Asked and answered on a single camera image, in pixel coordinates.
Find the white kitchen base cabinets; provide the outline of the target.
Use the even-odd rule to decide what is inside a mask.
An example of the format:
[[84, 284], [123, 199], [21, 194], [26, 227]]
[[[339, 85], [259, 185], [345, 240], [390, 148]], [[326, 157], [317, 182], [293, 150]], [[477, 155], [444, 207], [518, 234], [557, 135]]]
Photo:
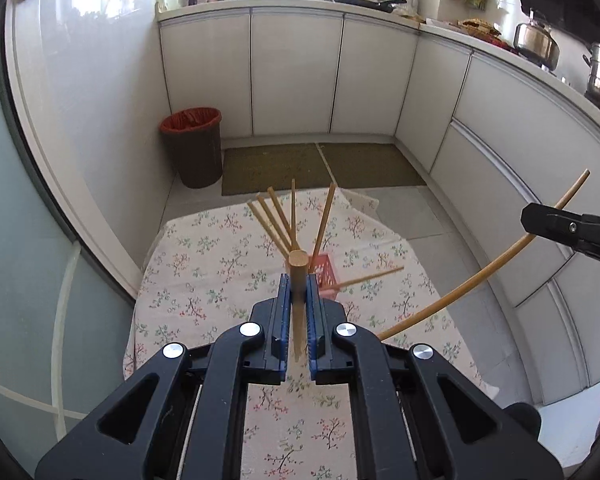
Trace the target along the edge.
[[521, 237], [531, 202], [600, 216], [600, 110], [539, 67], [458, 32], [343, 4], [225, 1], [159, 15], [170, 107], [213, 106], [228, 148], [393, 144], [469, 249], [448, 292]]

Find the pink perforated utensil holder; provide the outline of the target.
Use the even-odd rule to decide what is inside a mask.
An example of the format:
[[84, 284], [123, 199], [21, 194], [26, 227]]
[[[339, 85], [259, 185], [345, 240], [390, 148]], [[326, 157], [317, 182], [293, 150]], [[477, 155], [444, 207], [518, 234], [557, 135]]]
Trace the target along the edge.
[[338, 283], [335, 266], [332, 263], [332, 257], [329, 254], [320, 252], [316, 257], [316, 263], [313, 267], [320, 296], [323, 299], [336, 300], [339, 290], [332, 288], [332, 285]]

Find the leaning wooden chopstick in holder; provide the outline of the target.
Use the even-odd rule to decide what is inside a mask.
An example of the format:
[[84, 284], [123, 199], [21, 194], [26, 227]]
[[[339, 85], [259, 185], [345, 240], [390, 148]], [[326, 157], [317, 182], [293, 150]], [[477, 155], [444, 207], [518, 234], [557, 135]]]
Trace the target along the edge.
[[323, 286], [320, 291], [321, 292], [331, 292], [332, 290], [340, 290], [343, 288], [350, 287], [352, 285], [361, 284], [373, 280], [378, 280], [378, 278], [382, 278], [383, 276], [390, 275], [396, 272], [401, 272], [404, 269], [404, 266], [395, 266], [394, 268], [390, 268], [387, 270], [383, 270], [373, 274], [367, 274], [364, 276], [360, 276], [359, 278], [351, 278], [350, 280], [343, 281], [340, 283], [331, 284], [328, 286]]

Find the left brown floor mat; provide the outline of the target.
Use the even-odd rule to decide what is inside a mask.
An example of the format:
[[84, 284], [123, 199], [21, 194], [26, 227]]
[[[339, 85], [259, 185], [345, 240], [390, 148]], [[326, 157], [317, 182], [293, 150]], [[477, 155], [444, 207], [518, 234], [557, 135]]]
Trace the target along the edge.
[[222, 195], [327, 188], [332, 178], [314, 144], [230, 148], [224, 152]]

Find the brown floor mat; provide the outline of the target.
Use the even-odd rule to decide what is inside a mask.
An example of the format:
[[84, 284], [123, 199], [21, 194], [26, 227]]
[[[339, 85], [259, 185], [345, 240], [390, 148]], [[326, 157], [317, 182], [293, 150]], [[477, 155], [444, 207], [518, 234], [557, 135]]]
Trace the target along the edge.
[[422, 177], [392, 144], [327, 143], [320, 149], [340, 188], [421, 186]]
[[230, 148], [224, 152], [222, 195], [327, 188], [332, 178], [314, 144]]

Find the right brown floor mat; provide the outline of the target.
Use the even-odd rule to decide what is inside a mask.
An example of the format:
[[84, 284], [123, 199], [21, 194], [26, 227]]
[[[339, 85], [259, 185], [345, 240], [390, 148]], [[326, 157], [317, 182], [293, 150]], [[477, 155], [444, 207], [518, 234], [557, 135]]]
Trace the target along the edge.
[[327, 143], [320, 149], [340, 188], [421, 186], [422, 177], [392, 144]]

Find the steel kettle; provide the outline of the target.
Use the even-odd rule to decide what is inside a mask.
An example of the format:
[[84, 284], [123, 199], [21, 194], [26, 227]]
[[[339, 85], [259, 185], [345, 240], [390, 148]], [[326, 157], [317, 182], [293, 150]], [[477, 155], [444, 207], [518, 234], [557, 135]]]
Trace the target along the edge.
[[550, 72], [556, 70], [560, 49], [550, 34], [550, 25], [541, 12], [529, 11], [529, 19], [516, 26], [514, 47], [528, 61]]

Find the frosted glass sliding door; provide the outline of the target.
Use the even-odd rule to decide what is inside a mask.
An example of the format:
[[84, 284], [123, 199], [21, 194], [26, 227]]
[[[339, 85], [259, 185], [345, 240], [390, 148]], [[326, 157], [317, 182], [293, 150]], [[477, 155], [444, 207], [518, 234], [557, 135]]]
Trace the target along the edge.
[[131, 314], [38, 194], [0, 97], [0, 440], [27, 474], [122, 382]]

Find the brown bin with red liner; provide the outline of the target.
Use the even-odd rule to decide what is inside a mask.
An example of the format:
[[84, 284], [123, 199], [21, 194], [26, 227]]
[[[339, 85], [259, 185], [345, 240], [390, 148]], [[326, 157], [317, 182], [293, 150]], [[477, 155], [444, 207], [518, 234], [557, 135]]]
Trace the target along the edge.
[[222, 177], [221, 122], [216, 108], [194, 107], [160, 124], [171, 162], [188, 188], [206, 188]]

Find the white jug on counter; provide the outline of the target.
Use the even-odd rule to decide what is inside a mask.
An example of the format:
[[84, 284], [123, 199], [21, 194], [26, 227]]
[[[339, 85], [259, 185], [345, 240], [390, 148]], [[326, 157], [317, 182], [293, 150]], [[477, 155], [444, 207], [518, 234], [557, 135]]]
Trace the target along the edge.
[[418, 15], [418, 0], [405, 0], [405, 10], [410, 15]]

